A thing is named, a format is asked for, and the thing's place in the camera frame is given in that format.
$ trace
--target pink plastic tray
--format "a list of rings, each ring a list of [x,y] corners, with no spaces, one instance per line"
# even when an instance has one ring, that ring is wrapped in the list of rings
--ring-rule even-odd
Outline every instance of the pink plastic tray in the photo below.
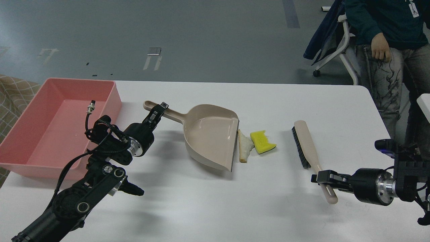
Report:
[[[58,178],[71,159],[95,147],[84,134],[91,100],[96,103],[89,128],[102,115],[114,124],[121,109],[114,81],[46,80],[0,144],[0,166],[23,176]],[[66,179],[81,179],[87,161],[88,156],[77,161]]]

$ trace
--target lanyard badge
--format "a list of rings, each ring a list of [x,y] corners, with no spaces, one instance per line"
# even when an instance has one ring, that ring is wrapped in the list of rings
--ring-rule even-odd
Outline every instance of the lanyard badge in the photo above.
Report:
[[[410,2],[409,8],[411,9],[412,16],[414,18],[418,17],[419,14],[418,14],[417,7],[415,6],[415,3],[413,2],[413,0],[409,0],[409,2]]]

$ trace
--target dustpan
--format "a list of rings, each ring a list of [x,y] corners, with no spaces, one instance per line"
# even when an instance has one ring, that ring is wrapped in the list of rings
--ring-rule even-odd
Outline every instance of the dustpan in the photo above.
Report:
[[[157,103],[145,101],[150,111]],[[232,170],[239,118],[229,109],[210,104],[193,107],[186,114],[167,109],[164,117],[181,123],[185,146],[196,161],[219,170]]]

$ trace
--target jeans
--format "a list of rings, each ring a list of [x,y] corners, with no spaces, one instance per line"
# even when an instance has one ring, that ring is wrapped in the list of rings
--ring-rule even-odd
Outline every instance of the jeans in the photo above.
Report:
[[[416,101],[421,94],[430,93],[430,45],[416,50],[390,48],[390,52],[391,61],[385,63],[372,58],[370,45],[358,45],[358,84],[369,90],[392,139],[400,118],[402,83],[405,84],[411,102],[405,145],[418,144],[422,157],[430,160],[430,124]]]

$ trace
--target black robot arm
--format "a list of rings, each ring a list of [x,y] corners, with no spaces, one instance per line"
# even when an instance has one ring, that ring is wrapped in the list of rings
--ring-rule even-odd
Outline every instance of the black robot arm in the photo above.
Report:
[[[128,165],[133,156],[142,156],[154,142],[152,131],[157,126],[168,105],[157,105],[142,123],[129,125],[124,132],[111,124],[107,115],[99,118],[92,129],[88,129],[88,116],[94,110],[95,102],[89,106],[86,118],[86,135],[98,144],[71,162],[62,171],[54,196],[46,210],[32,224],[12,238],[14,242],[58,242],[70,231],[84,226],[84,220],[91,210],[107,195],[123,191],[132,195],[143,195],[144,191],[128,182],[126,171],[111,164],[112,159]],[[79,158],[90,155],[87,173],[72,187],[58,193],[68,169]]]
[[[393,175],[387,170],[360,168],[353,175],[338,174],[332,170],[312,175],[311,182],[330,185],[340,191],[350,192],[361,202],[388,206],[395,197],[405,202],[416,201],[425,216],[420,225],[430,225],[430,161],[423,160],[416,145],[404,147],[394,140],[377,140],[375,148],[394,159]],[[424,186],[417,188],[418,183]],[[426,190],[425,201],[418,192]]]

